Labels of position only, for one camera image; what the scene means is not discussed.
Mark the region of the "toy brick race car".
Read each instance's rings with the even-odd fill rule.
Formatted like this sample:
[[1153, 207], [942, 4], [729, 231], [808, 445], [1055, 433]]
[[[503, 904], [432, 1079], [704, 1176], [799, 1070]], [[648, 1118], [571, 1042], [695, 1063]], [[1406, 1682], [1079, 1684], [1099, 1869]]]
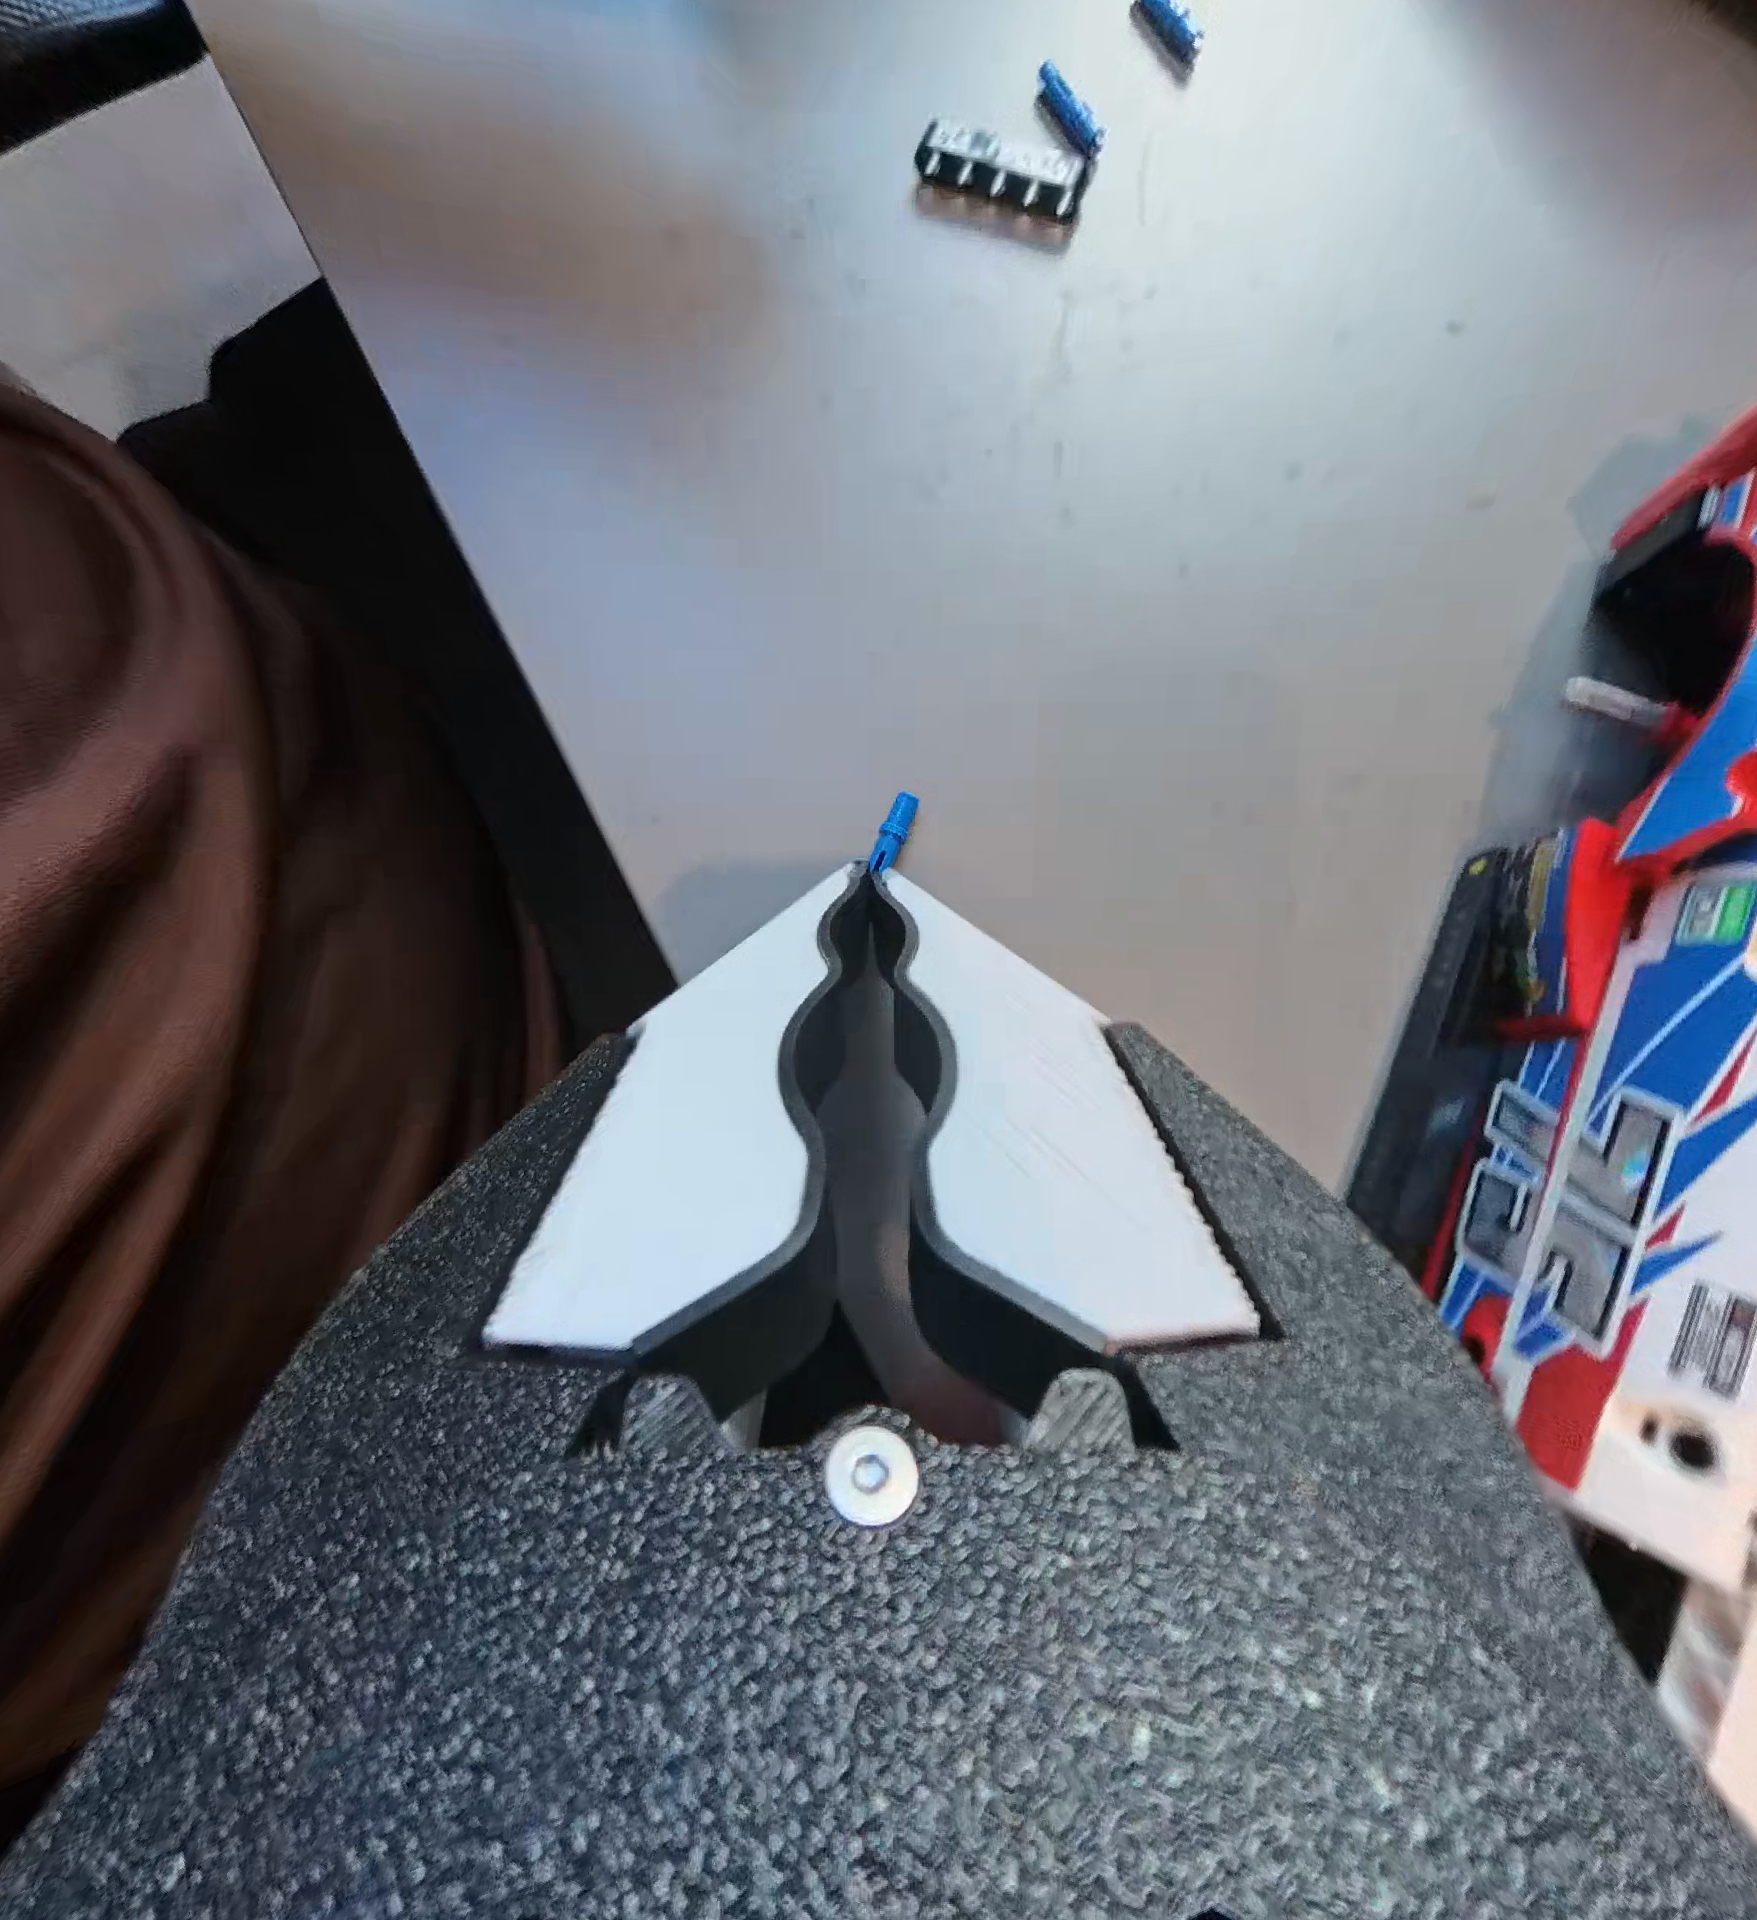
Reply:
[[1757, 402], [1590, 625], [1595, 798], [1463, 864], [1346, 1192], [1757, 1834]]

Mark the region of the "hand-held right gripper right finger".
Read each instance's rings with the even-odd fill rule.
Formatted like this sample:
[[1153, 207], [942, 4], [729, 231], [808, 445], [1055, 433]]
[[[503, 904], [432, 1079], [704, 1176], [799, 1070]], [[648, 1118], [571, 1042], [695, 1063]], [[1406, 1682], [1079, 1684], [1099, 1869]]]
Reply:
[[896, 872], [877, 964], [920, 1107], [912, 1306], [942, 1360], [1040, 1404], [1065, 1371], [1262, 1337], [1105, 1015]]

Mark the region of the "black toy beam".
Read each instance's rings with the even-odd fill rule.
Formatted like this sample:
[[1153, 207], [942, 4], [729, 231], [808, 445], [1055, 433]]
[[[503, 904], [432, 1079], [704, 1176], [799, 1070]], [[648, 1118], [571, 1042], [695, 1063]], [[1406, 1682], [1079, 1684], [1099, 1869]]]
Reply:
[[915, 173], [941, 194], [1053, 228], [1079, 219], [1092, 180], [1089, 161], [1071, 146], [1022, 140], [949, 116], [920, 131]]

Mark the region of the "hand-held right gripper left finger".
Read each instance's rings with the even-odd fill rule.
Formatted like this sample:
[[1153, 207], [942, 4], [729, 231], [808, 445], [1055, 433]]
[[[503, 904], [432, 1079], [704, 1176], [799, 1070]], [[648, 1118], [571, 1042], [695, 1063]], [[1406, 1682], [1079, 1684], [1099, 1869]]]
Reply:
[[820, 1347], [837, 1294], [820, 1104], [865, 905], [865, 869], [831, 869], [625, 1032], [483, 1348], [747, 1404]]

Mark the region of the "black office chair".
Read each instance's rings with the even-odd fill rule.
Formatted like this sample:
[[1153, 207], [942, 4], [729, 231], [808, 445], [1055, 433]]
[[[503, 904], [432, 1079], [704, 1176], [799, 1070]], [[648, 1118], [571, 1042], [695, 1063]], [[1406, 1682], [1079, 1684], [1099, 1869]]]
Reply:
[[0, 1], [0, 157], [207, 53], [184, 1]]

